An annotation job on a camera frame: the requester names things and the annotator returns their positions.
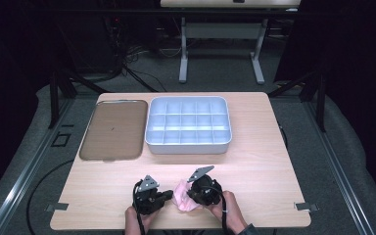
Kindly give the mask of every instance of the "gray carpet floor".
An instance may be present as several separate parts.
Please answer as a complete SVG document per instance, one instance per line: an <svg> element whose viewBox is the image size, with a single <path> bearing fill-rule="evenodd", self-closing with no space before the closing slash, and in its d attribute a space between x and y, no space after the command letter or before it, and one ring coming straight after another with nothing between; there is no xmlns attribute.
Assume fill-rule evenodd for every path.
<svg viewBox="0 0 376 235"><path fill-rule="evenodd" d="M265 85L257 85L249 53L254 41L247 40L202 40L192 42L189 47L188 81L178 82L179 55L177 50L163 49L162 53L142 52L128 66L138 73L148 84L159 91L256 91L270 92L277 88L273 77L281 57L285 42L267 38L259 57ZM129 74L97 83L112 92L149 92ZM35 234L118 234L118 231L54 231L49 226L52 213L45 211L48 204L58 202L64 183L70 171L72 160L82 139L86 125L93 111L97 94L76 83L77 97L69 105L59 128L53 131L68 133L70 139L66 147L51 147L43 153L43 159L22 199L8 218L4 234L30 234L27 221ZM283 126L288 140L288 152L300 182L305 200L316 203L320 211L311 214L312 223L306 228L282 228L277 234L359 234L343 197L337 179L328 164L328 155L319 138L317 127L312 124L312 113L307 107L312 104L301 103L297 98L300 88L294 88L282 97L272 98L271 104L279 123ZM0 182L0 209L26 164L41 147L42 140L48 136L50 123L49 88L37 93L40 103L33 122L24 137L16 155ZM69 104L61 95L62 104ZM325 111L326 135L334 148L345 174L347 175L359 203L365 212L372 230L376 234L376 188L365 169L365 156L362 146L351 126L333 101L327 99ZM48 175L35 189L47 172L66 163ZM30 199L30 208L26 206ZM273 229L262 228L261 234L272 234ZM167 231L166 234L182 234L181 231ZM163 234L152 231L152 234ZM205 234L221 234L220 230L206 231Z"/></svg>

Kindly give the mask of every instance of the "white plastic organizer tray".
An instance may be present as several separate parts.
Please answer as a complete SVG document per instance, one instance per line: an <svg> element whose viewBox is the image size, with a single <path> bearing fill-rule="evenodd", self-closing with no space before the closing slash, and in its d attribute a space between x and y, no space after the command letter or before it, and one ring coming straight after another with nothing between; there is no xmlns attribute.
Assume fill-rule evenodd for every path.
<svg viewBox="0 0 376 235"><path fill-rule="evenodd" d="M152 100L145 141L154 154L222 154L231 141L227 103L217 96Z"/></svg>

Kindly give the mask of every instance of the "black equipment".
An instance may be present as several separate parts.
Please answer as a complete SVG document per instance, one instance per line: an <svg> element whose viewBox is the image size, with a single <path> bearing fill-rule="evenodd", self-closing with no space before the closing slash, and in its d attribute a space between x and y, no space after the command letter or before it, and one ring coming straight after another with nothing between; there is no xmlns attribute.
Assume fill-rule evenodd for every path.
<svg viewBox="0 0 376 235"><path fill-rule="evenodd" d="M220 192L221 185L215 179L212 180L208 175L203 175L192 183L191 189L188 190L187 194L196 203L209 206L219 203Z"/></svg>
<svg viewBox="0 0 376 235"><path fill-rule="evenodd" d="M140 180L136 183L135 190L133 190L132 206L135 207L138 213L151 214L161 209L164 206L165 201L172 198L172 190L167 190L161 193L158 192L159 186L160 184L150 175L146 175L144 180Z"/></svg>
<svg viewBox="0 0 376 235"><path fill-rule="evenodd" d="M230 234L227 228L227 205L224 196L222 195L221 185L215 180L211 179L207 173L214 168L213 165L198 168L188 179L188 182L193 182L191 189L187 194L196 203L209 206L211 204L217 205L222 200L222 230L225 235Z"/></svg>

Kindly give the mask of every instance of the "black curtain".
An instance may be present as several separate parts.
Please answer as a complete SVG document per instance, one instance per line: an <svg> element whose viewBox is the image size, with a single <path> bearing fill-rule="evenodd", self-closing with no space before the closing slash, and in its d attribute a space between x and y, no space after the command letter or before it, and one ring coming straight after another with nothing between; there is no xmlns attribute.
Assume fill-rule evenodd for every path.
<svg viewBox="0 0 376 235"><path fill-rule="evenodd" d="M0 1L0 178L32 121L36 91L49 83L55 64L72 68L51 18L32 20L21 3L27 2ZM38 31L35 23L45 23L47 32Z"/></svg>
<svg viewBox="0 0 376 235"><path fill-rule="evenodd" d="M298 79L319 68L328 57L326 93L357 133L366 167L376 182L376 1L368 2L303 0L300 11L348 13L354 18L296 21L275 80ZM350 26L340 29L342 25Z"/></svg>

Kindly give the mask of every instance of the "human hand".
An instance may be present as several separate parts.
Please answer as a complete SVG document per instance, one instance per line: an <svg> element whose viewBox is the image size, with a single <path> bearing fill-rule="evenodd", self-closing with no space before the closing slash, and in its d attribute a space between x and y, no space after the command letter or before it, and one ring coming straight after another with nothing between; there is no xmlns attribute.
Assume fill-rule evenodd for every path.
<svg viewBox="0 0 376 235"><path fill-rule="evenodd" d="M247 222L244 219L239 205L237 204L236 197L234 196L234 193L230 191L224 191L222 192L222 195L224 196L225 203L226 203L226 210L227 210L227 227L231 229L231 231L234 232L234 234L239 234L241 231L243 231L247 227ZM222 200L219 201L217 205L209 205L206 207L210 212L219 219L219 221L222 220Z"/></svg>
<svg viewBox="0 0 376 235"><path fill-rule="evenodd" d="M151 214L140 214L140 218L142 219L142 224L145 229L145 233L148 233L149 227L151 226L152 221L154 221L155 217L158 215L160 210L157 210ZM134 207L127 208L126 212L124 213L125 218L125 227L124 227L124 234L126 235L140 235L140 227L139 222L137 221L137 213Z"/></svg>

